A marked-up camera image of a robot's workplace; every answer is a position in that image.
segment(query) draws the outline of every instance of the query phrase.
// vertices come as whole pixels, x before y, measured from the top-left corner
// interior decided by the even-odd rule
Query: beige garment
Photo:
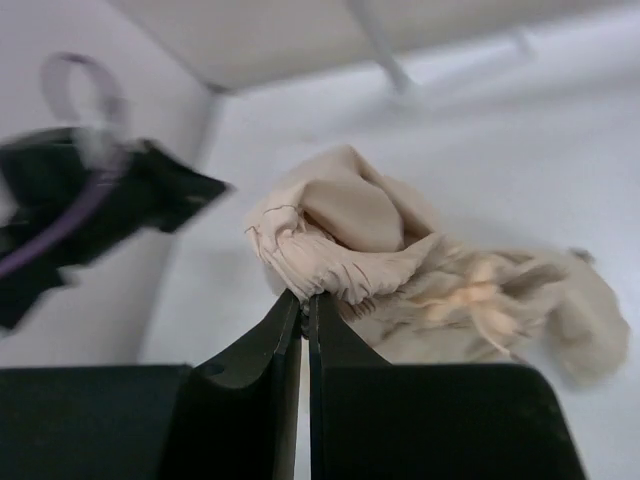
[[[323,291],[393,363],[486,361],[545,329],[561,364],[593,382],[626,358],[614,293],[583,259],[480,251],[442,233],[409,185],[343,146],[291,171],[247,217],[271,280]]]

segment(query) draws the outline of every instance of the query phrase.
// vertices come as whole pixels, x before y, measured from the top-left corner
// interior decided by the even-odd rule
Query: beige cloth
[[[291,171],[248,215],[246,233],[272,284],[302,302],[331,292],[392,363],[520,360],[515,352],[545,330],[581,383],[626,358],[629,327],[587,262],[463,245],[418,192],[349,146]]]

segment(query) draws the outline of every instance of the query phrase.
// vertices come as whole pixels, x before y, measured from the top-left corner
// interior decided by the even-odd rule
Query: crumpled cloth
[[[391,363],[483,362],[548,334],[560,364],[593,383],[626,359],[629,326],[589,262],[554,251],[485,251],[451,238],[409,185],[350,146],[287,174],[246,235],[276,293],[328,291]]]

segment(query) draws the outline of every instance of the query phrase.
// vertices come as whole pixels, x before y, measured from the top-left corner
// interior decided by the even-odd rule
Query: cloth
[[[292,170],[246,223],[276,293],[289,288],[303,303],[332,293],[392,363],[522,361],[518,352],[545,332],[581,383],[626,358],[629,327],[584,258],[465,245],[420,193],[350,146]]]

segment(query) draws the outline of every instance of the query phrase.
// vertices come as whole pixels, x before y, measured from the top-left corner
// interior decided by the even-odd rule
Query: garment
[[[628,325],[583,258],[463,244],[420,193],[349,146],[289,172],[249,213],[246,234],[276,289],[303,303],[332,293],[392,363],[522,361],[517,352],[545,331],[580,382],[626,358]]]

